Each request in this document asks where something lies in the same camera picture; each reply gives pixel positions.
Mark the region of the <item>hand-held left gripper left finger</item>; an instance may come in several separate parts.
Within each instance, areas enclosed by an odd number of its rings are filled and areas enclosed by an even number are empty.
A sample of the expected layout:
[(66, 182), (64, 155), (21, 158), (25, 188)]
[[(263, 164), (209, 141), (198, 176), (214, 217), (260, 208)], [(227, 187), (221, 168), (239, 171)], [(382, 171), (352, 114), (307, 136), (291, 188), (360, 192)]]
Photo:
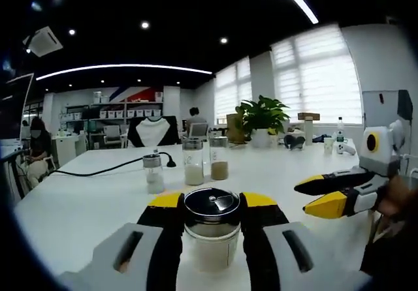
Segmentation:
[(136, 223), (127, 223), (93, 250), (80, 271), (62, 273), (66, 290), (175, 290), (182, 234), (184, 194), (160, 194)]

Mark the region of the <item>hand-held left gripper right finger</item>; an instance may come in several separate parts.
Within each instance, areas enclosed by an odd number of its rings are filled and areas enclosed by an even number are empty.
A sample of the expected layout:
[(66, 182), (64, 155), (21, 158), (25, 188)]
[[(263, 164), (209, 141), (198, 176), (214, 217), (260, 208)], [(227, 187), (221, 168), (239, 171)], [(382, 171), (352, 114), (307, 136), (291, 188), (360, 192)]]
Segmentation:
[(289, 222), (277, 202), (240, 193), (240, 225), (252, 290), (362, 290), (370, 276), (343, 267), (300, 222)]

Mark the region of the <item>person's right hand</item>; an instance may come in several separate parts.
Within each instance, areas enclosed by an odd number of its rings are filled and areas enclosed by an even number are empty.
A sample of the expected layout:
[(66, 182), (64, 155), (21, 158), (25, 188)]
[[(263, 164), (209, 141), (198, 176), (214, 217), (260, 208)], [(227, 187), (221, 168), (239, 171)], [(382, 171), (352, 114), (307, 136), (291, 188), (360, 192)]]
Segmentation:
[(417, 220), (417, 190), (409, 189), (401, 176), (393, 176), (376, 211), (394, 221)]

